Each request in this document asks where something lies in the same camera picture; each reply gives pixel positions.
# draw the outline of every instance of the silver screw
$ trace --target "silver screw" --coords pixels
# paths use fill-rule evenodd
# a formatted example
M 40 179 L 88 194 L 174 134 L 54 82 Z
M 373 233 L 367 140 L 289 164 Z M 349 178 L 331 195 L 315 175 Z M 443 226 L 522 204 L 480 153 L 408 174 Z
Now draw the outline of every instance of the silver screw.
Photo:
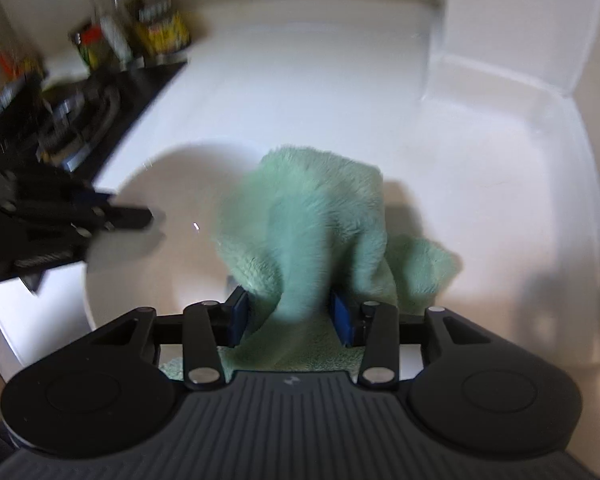
M 0 207 L 10 213 L 13 213 L 17 209 L 16 205 L 13 202 L 9 202 L 8 200 L 4 200 L 3 202 L 0 202 Z
M 374 366 L 362 372 L 362 376 L 372 384 L 383 384 L 393 381 L 395 373 L 393 370 L 389 370 L 389 368 Z
M 220 372 L 215 368 L 200 367 L 189 372 L 189 380 L 194 384 L 215 383 L 220 378 Z
M 91 231 L 85 229 L 84 227 L 75 228 L 75 232 L 77 232 L 83 238 L 91 238 Z

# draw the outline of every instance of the black gas stove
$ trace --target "black gas stove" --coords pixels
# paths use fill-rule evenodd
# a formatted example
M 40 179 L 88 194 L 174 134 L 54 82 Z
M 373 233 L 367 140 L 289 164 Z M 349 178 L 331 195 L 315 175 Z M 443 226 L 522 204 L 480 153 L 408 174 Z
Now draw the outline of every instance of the black gas stove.
M 94 72 L 41 92 L 29 76 L 0 102 L 0 170 L 48 165 L 92 182 L 136 119 L 185 63 Z M 22 277 L 31 292 L 42 273 Z

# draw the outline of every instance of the white countertop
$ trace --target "white countertop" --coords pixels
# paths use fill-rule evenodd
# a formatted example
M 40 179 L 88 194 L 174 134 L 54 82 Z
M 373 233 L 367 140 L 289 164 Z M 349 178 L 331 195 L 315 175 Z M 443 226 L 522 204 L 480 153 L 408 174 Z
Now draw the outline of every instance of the white countertop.
M 582 306 L 565 297 L 577 286 L 591 291 L 593 309 L 599 301 L 599 226 L 583 232 L 576 222 L 565 232 L 560 224 L 588 207 L 589 162 L 582 186 L 562 184 L 564 175 L 580 177 L 577 164 L 564 175 L 554 164 L 553 143 L 563 149 L 568 136 L 435 95 L 423 100 L 431 8 L 257 0 L 203 14 L 211 34 L 190 48 L 189 65 L 134 125 L 97 187 L 120 189 L 149 160 L 209 139 L 263 151 L 309 145 L 375 164 L 394 221 L 405 208 L 417 212 L 424 235 L 462 259 L 439 303 L 554 360 L 594 360 L 597 321 L 587 324 Z M 581 151 L 572 144 L 570 153 Z M 564 264 L 573 239 L 583 240 L 578 270 Z M 19 280 L 0 284 L 0 328 L 24 365 L 89 330 L 83 271 L 48 272 L 36 296 Z M 563 324 L 582 334 L 574 339 Z

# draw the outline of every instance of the green towel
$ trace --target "green towel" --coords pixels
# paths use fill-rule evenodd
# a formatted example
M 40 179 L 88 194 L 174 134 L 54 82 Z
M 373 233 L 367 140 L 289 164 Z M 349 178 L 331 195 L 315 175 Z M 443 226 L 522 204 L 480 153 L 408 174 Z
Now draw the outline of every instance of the green towel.
M 349 370 L 363 349 L 340 345 L 332 285 L 361 300 L 422 313 L 458 272 L 456 258 L 408 235 L 387 237 L 378 168 L 311 148 L 268 153 L 221 205 L 218 254 L 250 294 L 232 370 Z

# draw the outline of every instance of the white plate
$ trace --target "white plate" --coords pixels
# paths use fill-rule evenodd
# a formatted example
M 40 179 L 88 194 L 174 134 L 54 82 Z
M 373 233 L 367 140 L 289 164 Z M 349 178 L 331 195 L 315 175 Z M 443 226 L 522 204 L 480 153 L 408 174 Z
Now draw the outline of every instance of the white plate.
M 149 207 L 154 223 L 93 241 L 85 278 L 92 328 L 138 306 L 179 314 L 197 301 L 226 299 L 228 273 L 212 240 L 216 207 L 263 154 L 236 142 L 186 146 L 146 163 L 122 187 L 114 202 Z

